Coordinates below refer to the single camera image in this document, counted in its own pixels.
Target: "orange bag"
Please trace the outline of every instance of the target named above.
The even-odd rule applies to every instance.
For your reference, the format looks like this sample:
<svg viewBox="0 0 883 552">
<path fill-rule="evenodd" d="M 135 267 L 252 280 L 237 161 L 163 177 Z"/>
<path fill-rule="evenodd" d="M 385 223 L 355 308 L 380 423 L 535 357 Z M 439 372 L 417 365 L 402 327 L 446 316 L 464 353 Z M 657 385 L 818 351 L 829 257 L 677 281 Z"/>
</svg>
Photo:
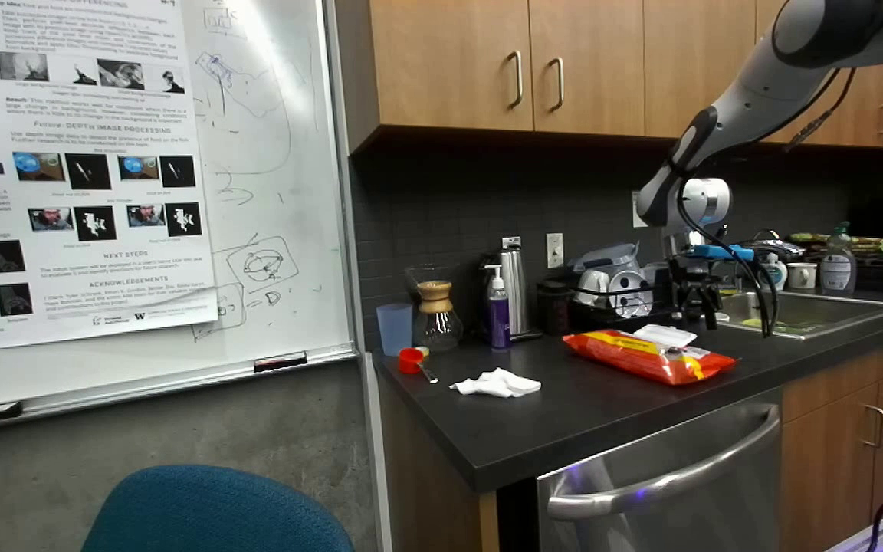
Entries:
<svg viewBox="0 0 883 552">
<path fill-rule="evenodd" d="M 667 385 L 690 385 L 711 379 L 719 372 L 729 372 L 736 365 L 732 357 L 719 357 L 711 351 L 670 351 L 657 340 L 644 340 L 625 331 L 582 331 L 582 333 L 565 333 L 561 337 L 574 353 L 649 378 L 662 379 Z"/>
</svg>

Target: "countertop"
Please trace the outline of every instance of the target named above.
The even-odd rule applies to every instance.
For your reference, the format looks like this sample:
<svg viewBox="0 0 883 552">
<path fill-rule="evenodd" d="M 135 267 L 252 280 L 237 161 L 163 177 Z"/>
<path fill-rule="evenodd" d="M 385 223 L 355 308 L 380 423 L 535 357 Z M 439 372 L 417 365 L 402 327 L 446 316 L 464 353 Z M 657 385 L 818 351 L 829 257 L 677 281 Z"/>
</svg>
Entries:
<svg viewBox="0 0 883 552">
<path fill-rule="evenodd" d="M 393 372 L 389 360 L 377 365 L 464 477 L 475 491 L 495 491 L 878 351 L 883 348 L 883 319 L 814 340 L 718 327 L 699 333 L 696 343 L 736 357 L 736 368 L 699 385 L 662 385 L 578 360 L 558 337 L 521 340 L 505 353 L 485 348 L 443 353 L 440 384 L 403 378 Z M 453 379 L 495 365 L 540 378 L 543 390 L 524 399 L 446 390 Z"/>
</svg>

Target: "wall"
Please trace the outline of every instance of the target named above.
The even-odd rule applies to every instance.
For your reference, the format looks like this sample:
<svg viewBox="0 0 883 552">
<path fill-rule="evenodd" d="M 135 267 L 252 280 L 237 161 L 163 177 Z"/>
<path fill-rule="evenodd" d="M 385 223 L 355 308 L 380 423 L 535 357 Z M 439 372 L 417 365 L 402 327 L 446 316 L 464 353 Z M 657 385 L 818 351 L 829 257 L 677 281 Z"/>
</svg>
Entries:
<svg viewBox="0 0 883 552">
<path fill-rule="evenodd" d="M 631 230 L 627 197 L 666 158 L 667 142 L 393 131 L 355 155 L 365 327 L 375 303 L 411 297 L 403 269 L 453 272 L 457 308 L 481 313 L 481 260 L 504 233 L 524 235 L 529 281 L 543 233 L 565 230 L 567 257 L 642 241 L 659 260 L 659 230 Z M 881 149 L 748 148 L 719 158 L 732 180 L 729 238 L 762 230 L 834 230 L 856 186 L 883 180 Z"/>
<path fill-rule="evenodd" d="M 79 548 L 100 501 L 152 462 L 216 462 L 326 502 L 377 548 L 355 361 L 0 425 L 0 552 Z"/>
</svg>

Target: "poster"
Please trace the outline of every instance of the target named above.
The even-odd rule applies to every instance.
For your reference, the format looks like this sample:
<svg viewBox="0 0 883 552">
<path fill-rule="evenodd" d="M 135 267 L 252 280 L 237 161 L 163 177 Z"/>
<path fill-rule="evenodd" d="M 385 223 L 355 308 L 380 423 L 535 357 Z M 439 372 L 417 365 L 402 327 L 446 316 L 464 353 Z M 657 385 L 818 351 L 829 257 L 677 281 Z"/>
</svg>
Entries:
<svg viewBox="0 0 883 552">
<path fill-rule="evenodd" d="M 173 0 L 0 0 L 0 348 L 214 316 Z"/>
</svg>

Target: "teal chair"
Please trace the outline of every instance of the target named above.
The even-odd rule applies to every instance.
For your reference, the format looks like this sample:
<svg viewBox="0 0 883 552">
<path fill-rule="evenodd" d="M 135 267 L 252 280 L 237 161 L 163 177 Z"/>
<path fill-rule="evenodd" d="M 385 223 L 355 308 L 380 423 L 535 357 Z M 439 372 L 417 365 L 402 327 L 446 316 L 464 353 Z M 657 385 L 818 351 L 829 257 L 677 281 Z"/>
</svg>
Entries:
<svg viewBox="0 0 883 552">
<path fill-rule="evenodd" d="M 105 501 L 82 552 L 348 552 L 314 501 L 219 467 L 151 467 Z"/>
</svg>

